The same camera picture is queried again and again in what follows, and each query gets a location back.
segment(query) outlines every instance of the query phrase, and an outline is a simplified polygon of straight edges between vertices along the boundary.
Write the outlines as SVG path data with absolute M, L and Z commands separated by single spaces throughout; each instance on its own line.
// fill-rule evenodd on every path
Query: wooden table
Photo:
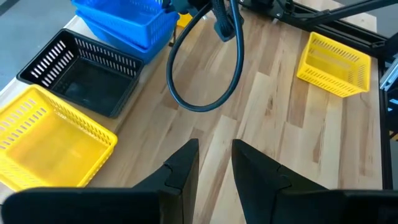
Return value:
M 339 6 L 331 0 L 302 3 L 315 9 Z M 158 63 L 150 65 L 154 72 L 141 82 L 125 118 L 111 121 L 96 114 L 98 122 L 118 134 L 119 143 L 89 187 L 132 187 L 190 138 L 198 138 L 200 176 L 194 223 L 244 223 L 230 160 L 231 140 L 238 138 L 325 187 L 382 188 L 376 60 L 371 91 L 341 99 L 296 78 L 307 32 L 272 24 L 245 10 L 242 16 L 245 61 L 232 97 L 209 113 L 182 109 L 167 88 L 167 56 L 161 55 Z M 346 20 L 376 30 L 373 16 L 360 14 Z M 177 90 L 188 102 L 199 105 L 225 91 L 236 61 L 235 41 L 222 43 L 213 23 L 211 16 L 200 21 L 174 65 Z M 74 19 L 68 28 L 77 26 L 84 27 Z M 13 82 L 0 94 L 2 103 L 24 88 Z M 7 195 L 9 191 L 3 189 L 0 192 Z

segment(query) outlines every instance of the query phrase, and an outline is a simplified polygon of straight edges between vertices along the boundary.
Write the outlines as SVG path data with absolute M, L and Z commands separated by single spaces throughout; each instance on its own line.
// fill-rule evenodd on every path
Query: black plastic basket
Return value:
M 142 60 L 62 29 L 17 79 L 99 114 L 117 117 L 137 85 Z

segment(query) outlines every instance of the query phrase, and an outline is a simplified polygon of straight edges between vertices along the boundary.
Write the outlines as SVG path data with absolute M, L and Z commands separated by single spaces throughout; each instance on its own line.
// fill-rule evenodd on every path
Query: plastic basket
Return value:
M 162 38 L 159 39 L 153 46 L 151 46 L 149 49 L 143 49 L 142 47 L 132 43 L 128 37 L 118 34 L 117 32 L 100 25 L 99 23 L 86 17 L 82 12 L 76 11 L 76 15 L 81 17 L 86 22 L 87 26 L 100 40 L 111 44 L 123 52 L 141 58 L 145 64 L 150 63 L 152 59 L 164 48 L 164 46 L 169 43 L 174 31 L 174 26 L 170 26 L 168 28 L 168 32 L 164 33 Z
M 297 76 L 340 97 L 367 92 L 371 58 L 351 47 L 312 32 Z
M 116 117 L 143 66 L 142 60 L 63 29 L 17 78 L 102 115 Z
M 0 110 L 0 181 L 13 190 L 83 187 L 117 137 L 41 86 Z
M 177 21 L 177 25 L 179 27 L 186 27 L 191 20 L 192 16 L 189 14 L 180 15 L 180 19 Z
M 177 22 L 176 12 L 165 13 L 161 1 L 155 0 L 73 0 L 88 18 L 142 48 L 149 48 L 169 32 Z

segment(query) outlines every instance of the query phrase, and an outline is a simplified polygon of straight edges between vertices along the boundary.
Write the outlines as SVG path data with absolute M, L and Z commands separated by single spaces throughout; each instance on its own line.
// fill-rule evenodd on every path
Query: blue plastic basket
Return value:
M 160 37 L 160 39 L 151 48 L 143 49 L 142 47 L 131 43 L 127 37 L 118 34 L 109 28 L 101 26 L 97 22 L 92 21 L 91 19 L 83 15 L 83 13 L 81 13 L 79 10 L 76 11 L 76 15 L 81 17 L 86 22 L 87 26 L 100 40 L 103 40 L 113 45 L 114 47 L 125 53 L 136 56 L 137 58 L 144 61 L 145 64 L 148 64 L 157 55 L 157 53 L 159 53 L 164 48 L 164 46 L 169 43 L 174 31 L 174 26 L 171 26 L 171 24 L 169 24 L 169 27 L 165 27 L 167 28 L 167 32 L 162 37 Z M 175 15 L 174 20 L 177 21 L 178 18 L 179 16 L 177 14 Z
M 176 12 L 165 13 L 161 1 L 156 0 L 72 0 L 85 17 L 142 48 L 149 48 L 175 25 Z

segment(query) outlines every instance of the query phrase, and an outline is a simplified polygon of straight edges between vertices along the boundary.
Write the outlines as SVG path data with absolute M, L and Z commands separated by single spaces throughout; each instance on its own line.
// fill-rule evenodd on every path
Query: yellow plastic basket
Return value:
M 12 190 L 83 187 L 117 137 L 38 85 L 0 110 L 0 181 Z
M 371 58 L 351 47 L 312 32 L 297 77 L 340 97 L 367 92 Z
M 188 23 L 191 21 L 192 16 L 190 14 L 186 14 L 186 15 L 181 15 L 180 14 L 180 19 L 177 21 L 177 25 L 179 27 L 186 27 L 188 25 Z

